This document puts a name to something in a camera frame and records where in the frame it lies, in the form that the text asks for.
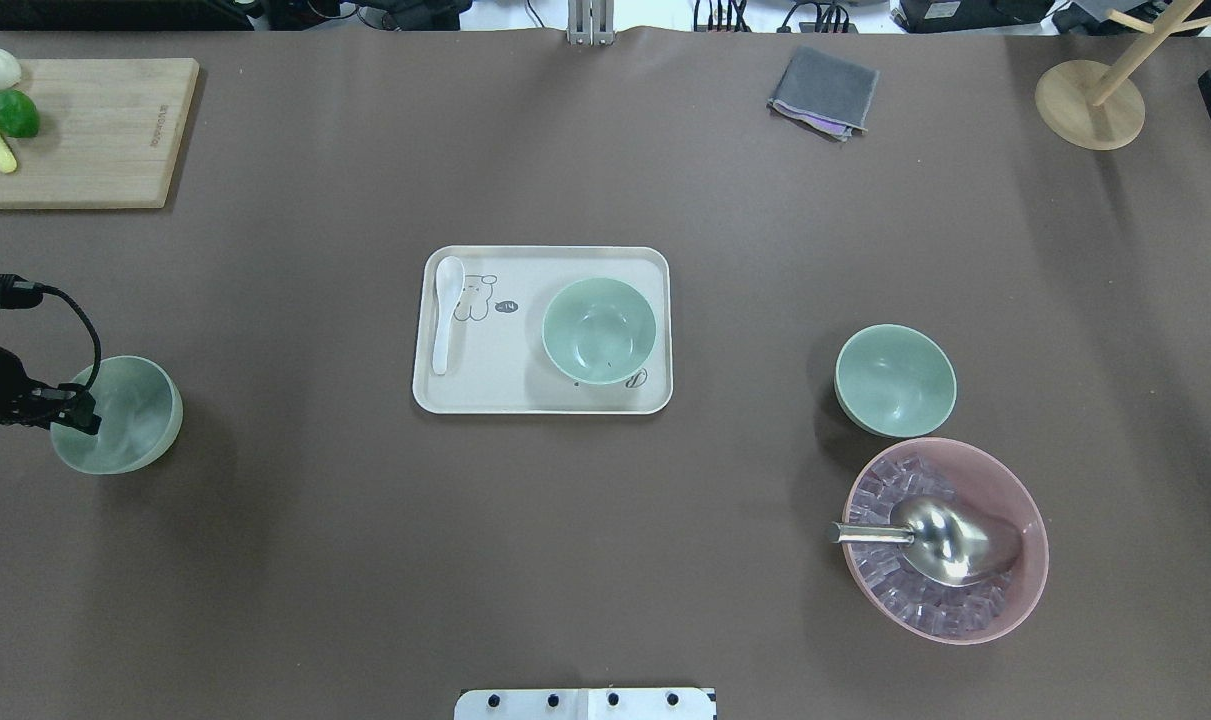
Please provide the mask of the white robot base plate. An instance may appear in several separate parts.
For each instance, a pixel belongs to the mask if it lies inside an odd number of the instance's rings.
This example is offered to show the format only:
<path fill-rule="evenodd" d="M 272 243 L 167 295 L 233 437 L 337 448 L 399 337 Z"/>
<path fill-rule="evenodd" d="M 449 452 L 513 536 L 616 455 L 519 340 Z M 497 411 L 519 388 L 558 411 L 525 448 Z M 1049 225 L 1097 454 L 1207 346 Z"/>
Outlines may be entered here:
<path fill-rule="evenodd" d="M 714 689 L 474 689 L 454 719 L 716 719 Z"/>

